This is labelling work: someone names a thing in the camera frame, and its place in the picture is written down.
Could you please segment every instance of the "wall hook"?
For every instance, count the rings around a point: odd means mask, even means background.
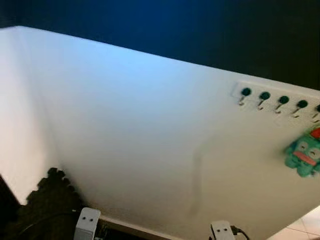
[[[275,113],[276,114],[280,114],[281,113],[281,111],[279,110],[279,108],[282,106],[282,105],[284,105],[284,104],[286,104],[287,102],[289,102],[289,97],[288,96],[282,96],[282,97],[280,97],[279,99],[278,99],[278,102],[279,102],[279,105],[275,108]]]
[[[264,91],[263,93],[260,94],[259,98],[261,99],[259,104],[258,104],[258,110],[264,109],[263,106],[261,106],[265,100],[270,98],[270,93],[267,91]]]
[[[252,92],[251,89],[248,88],[248,87],[242,89],[242,91],[241,91],[242,97],[240,98],[240,101],[239,101],[239,105],[240,105],[240,106],[245,105],[244,100],[245,100],[245,98],[246,98],[247,96],[249,96],[249,95],[251,94],[251,92]]]
[[[306,100],[301,100],[297,103],[297,108],[296,110],[294,110],[294,112],[292,113],[292,117],[294,117],[295,119],[300,117],[300,115],[296,115],[296,113],[300,110],[305,108],[306,106],[308,106],[308,102]]]
[[[316,106],[315,110],[317,111],[317,113],[315,115],[313,115],[312,119],[315,119],[318,115],[320,115],[320,105]],[[316,123],[320,122],[320,120],[314,120],[312,122],[316,124]]]

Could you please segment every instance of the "red hat on plush toy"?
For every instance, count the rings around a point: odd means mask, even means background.
[[[311,135],[312,137],[314,137],[315,139],[320,140],[320,127],[312,130],[312,132],[310,133],[310,135]]]

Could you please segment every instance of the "black cable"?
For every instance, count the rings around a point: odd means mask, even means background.
[[[231,227],[233,235],[238,235],[238,233],[240,233],[240,234],[243,234],[247,240],[250,240],[248,235],[242,229],[237,228],[235,226],[230,226],[230,227]]]
[[[39,219],[38,221],[36,221],[36,222],[28,225],[27,227],[25,227],[22,231],[20,231],[20,232],[18,233],[18,235],[16,236],[16,239],[19,239],[19,238],[20,238],[24,233],[26,233],[30,228],[32,228],[32,227],[34,227],[34,226],[36,226],[36,225],[38,225],[38,224],[40,224],[40,223],[48,220],[48,219],[55,218],[55,217],[58,217],[58,216],[61,216],[61,215],[75,215],[75,214],[77,214],[77,213],[79,213],[79,212],[76,211],[76,210],[72,210],[72,211],[58,212],[58,213],[51,214],[51,215],[49,215],[49,216],[45,216],[45,217]]]

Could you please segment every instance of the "green plush toy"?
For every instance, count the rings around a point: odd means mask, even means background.
[[[293,142],[285,153],[285,165],[296,168],[301,177],[320,172],[320,127]]]

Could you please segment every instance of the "tile floor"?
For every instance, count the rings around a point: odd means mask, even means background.
[[[320,240],[320,206],[268,240]]]

